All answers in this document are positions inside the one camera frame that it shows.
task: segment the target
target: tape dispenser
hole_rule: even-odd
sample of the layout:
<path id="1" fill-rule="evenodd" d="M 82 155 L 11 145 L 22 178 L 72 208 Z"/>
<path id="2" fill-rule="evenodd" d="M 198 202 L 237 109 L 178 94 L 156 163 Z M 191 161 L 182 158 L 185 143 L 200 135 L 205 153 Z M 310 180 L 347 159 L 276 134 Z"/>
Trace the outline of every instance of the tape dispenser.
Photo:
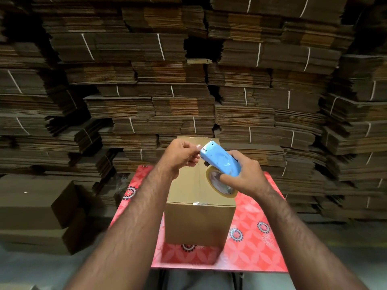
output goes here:
<path id="1" fill-rule="evenodd" d="M 206 161 L 207 180 L 218 193 L 227 198 L 234 198 L 238 193 L 237 190 L 220 182 L 221 174 L 228 174 L 236 177 L 241 171 L 241 166 L 228 152 L 226 152 L 215 141 L 210 141 L 200 150 L 200 156 Z"/>

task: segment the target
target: red patterned tablecloth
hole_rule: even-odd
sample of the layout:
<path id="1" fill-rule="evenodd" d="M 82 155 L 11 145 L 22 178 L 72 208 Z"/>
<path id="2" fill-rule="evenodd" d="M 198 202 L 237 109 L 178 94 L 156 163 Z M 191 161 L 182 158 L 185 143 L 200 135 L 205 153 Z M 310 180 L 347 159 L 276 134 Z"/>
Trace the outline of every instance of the red patterned tablecloth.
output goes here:
<path id="1" fill-rule="evenodd" d="M 111 225 L 135 196 L 142 180 L 153 166 L 139 166 L 114 215 Z M 272 177 L 265 176 L 281 194 Z M 164 242 L 164 217 L 152 268 L 211 269 L 220 271 L 288 272 L 273 232 L 259 205 L 250 197 L 238 193 L 236 210 L 223 249 L 197 245 L 175 245 Z"/>

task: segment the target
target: floor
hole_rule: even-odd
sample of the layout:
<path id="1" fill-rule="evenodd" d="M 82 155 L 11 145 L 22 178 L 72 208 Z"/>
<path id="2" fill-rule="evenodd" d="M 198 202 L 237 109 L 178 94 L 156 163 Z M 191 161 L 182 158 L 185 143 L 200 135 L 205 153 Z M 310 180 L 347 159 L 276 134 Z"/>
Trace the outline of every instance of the floor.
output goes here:
<path id="1" fill-rule="evenodd" d="M 44 290 L 61 290 L 94 246 L 73 256 L 8 253 L 0 248 L 0 283 L 33 283 L 44 287 Z M 387 248 L 333 247 L 331 249 L 371 290 L 387 289 Z M 156 289 L 157 277 L 157 271 L 151 271 L 145 289 Z M 243 284 L 246 290 L 294 289 L 288 274 L 246 273 Z M 172 270 L 168 289 L 231 290 L 233 284 L 231 275 L 228 273 Z"/>

